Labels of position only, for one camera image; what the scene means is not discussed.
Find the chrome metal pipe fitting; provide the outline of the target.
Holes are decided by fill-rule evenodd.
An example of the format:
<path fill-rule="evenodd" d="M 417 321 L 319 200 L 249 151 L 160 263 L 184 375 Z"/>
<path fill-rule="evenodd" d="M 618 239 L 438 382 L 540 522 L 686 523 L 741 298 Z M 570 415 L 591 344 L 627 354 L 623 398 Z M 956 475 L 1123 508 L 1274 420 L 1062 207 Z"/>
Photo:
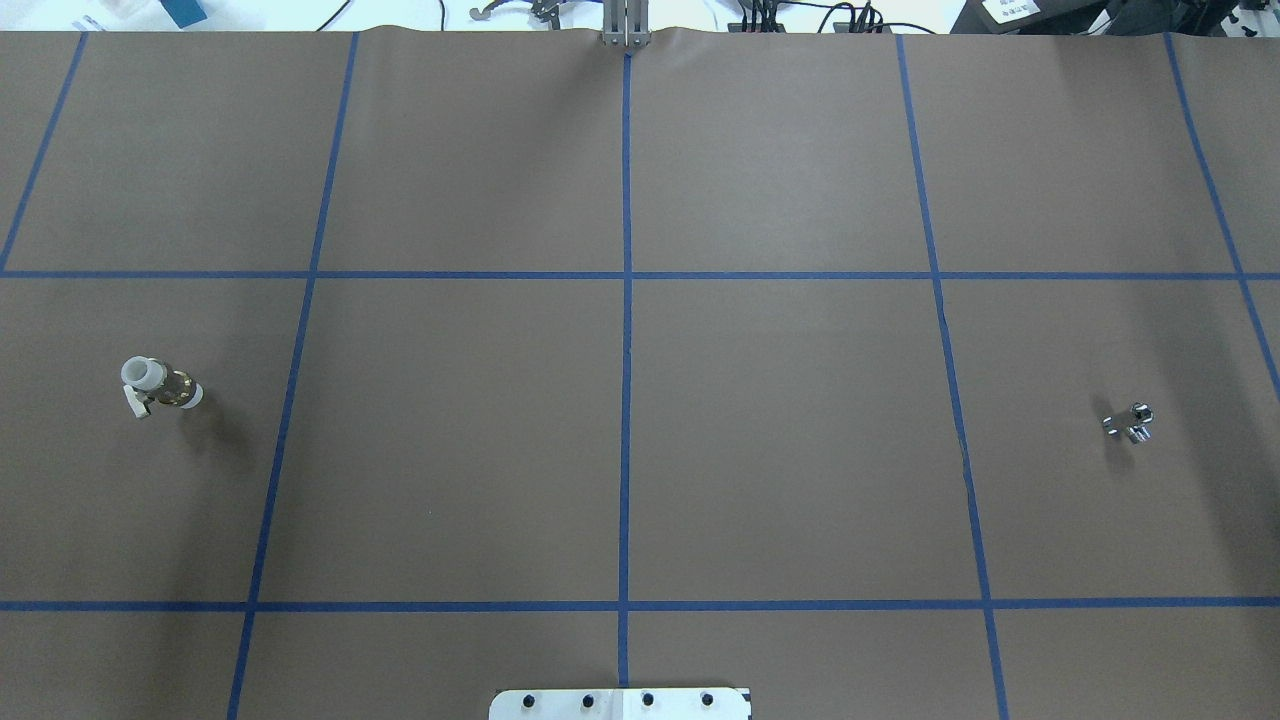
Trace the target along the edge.
<path fill-rule="evenodd" d="M 1132 445 L 1143 445 L 1152 439 L 1151 425 L 1155 410 L 1143 402 L 1134 402 L 1121 413 L 1114 413 L 1100 419 L 1100 427 L 1107 437 L 1124 438 Z"/>

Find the brown paper table cover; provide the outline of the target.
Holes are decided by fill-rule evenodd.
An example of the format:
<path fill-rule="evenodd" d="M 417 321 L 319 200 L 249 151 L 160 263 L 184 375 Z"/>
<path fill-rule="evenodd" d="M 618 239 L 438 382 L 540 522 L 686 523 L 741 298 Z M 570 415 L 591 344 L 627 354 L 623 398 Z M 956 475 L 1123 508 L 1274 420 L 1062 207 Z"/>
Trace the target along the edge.
<path fill-rule="evenodd" d="M 1276 122 L 1274 38 L 5 33 L 3 716 L 1275 719 Z"/>

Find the aluminium frame post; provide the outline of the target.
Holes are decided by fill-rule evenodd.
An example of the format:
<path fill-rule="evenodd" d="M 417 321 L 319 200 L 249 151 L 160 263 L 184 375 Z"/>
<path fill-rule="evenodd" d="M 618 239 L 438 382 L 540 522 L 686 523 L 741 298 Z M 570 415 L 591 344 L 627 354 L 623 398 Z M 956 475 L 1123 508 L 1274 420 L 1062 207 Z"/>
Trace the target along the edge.
<path fill-rule="evenodd" d="M 648 0 L 604 0 L 600 5 L 600 40 L 604 46 L 632 51 L 649 45 L 652 32 Z"/>

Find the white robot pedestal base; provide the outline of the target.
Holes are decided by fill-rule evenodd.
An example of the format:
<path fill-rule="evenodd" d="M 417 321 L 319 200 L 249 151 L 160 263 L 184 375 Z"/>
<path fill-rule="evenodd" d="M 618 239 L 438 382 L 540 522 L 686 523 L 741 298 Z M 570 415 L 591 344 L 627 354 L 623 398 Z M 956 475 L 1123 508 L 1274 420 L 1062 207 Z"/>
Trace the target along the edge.
<path fill-rule="evenodd" d="M 751 719 L 750 692 L 732 687 L 502 691 L 489 719 Z"/>

